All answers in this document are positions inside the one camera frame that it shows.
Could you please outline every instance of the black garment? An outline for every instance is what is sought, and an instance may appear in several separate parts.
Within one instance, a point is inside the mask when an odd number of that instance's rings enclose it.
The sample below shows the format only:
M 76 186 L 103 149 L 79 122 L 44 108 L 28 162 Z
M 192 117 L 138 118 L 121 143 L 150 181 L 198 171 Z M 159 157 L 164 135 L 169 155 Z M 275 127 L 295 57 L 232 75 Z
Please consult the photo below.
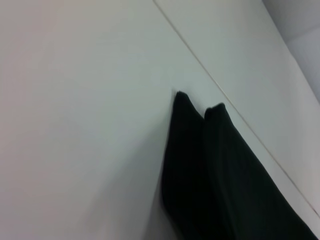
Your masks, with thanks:
M 231 122 L 178 92 L 164 156 L 165 210 L 186 240 L 316 240 Z

